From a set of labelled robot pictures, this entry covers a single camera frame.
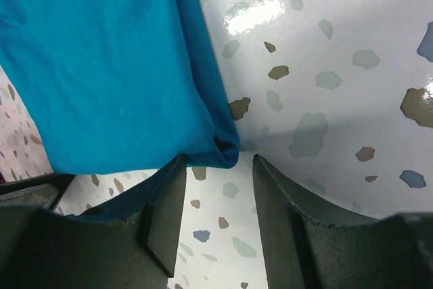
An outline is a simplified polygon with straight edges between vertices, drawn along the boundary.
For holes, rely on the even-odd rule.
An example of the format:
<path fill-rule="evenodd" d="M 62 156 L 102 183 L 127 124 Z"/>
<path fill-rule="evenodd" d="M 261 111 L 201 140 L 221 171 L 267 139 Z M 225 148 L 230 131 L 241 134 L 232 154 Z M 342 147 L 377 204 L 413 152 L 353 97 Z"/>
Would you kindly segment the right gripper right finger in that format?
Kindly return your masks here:
<path fill-rule="evenodd" d="M 431 288 L 432 215 L 374 219 L 339 207 L 253 160 L 270 288 Z"/>

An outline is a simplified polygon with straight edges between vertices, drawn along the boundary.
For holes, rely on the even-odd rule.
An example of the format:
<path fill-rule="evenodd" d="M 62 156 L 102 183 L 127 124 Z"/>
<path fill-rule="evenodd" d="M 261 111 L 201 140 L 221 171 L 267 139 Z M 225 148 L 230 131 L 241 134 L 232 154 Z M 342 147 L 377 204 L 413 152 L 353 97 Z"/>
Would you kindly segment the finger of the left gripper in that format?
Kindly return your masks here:
<path fill-rule="evenodd" d="M 1 204 L 33 204 L 54 210 L 73 175 L 48 174 L 1 184 Z"/>

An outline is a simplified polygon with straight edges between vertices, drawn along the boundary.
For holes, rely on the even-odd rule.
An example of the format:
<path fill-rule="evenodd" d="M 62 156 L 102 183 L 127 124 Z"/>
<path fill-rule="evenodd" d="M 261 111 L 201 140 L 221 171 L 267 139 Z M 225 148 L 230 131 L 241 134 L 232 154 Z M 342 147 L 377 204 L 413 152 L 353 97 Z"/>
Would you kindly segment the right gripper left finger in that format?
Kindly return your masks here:
<path fill-rule="evenodd" d="M 175 274 L 185 188 L 178 156 L 79 215 L 1 204 L 1 287 L 165 288 Z"/>

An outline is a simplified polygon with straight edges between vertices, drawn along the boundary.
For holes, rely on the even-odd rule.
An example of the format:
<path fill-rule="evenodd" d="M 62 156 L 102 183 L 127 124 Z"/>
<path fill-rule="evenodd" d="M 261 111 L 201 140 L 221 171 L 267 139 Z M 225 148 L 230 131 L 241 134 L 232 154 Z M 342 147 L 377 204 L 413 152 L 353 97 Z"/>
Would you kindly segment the blue t shirt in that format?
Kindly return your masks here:
<path fill-rule="evenodd" d="M 1 67 L 55 172 L 237 163 L 199 0 L 1 0 Z"/>

